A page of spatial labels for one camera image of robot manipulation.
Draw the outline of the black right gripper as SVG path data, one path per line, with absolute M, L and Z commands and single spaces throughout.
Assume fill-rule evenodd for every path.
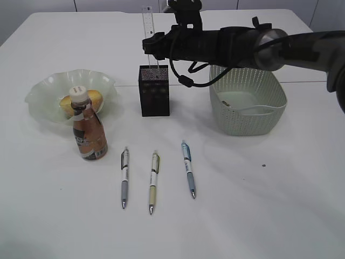
M 218 36 L 219 30 L 196 31 L 186 29 L 180 32 L 172 52 L 173 60 L 185 60 L 191 62 L 204 62 L 219 65 L 218 60 Z M 157 32 L 152 37 L 142 40 L 142 48 L 145 54 L 153 54 L 157 60 L 165 60 L 164 32 Z

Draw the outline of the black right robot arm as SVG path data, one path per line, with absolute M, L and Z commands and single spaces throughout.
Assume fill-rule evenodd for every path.
M 252 19 L 251 28 L 230 26 L 203 31 L 173 25 L 169 33 L 157 32 L 142 41 L 146 54 L 157 60 L 168 59 L 178 81 L 186 87 L 207 87 L 234 68 L 276 71 L 285 65 L 327 74 L 327 90 L 336 93 L 344 108 L 344 31 L 323 31 L 288 35 L 270 23 Z M 189 72 L 208 65 L 225 70 L 207 83 L 195 83 L 174 67 L 178 60 L 191 61 Z

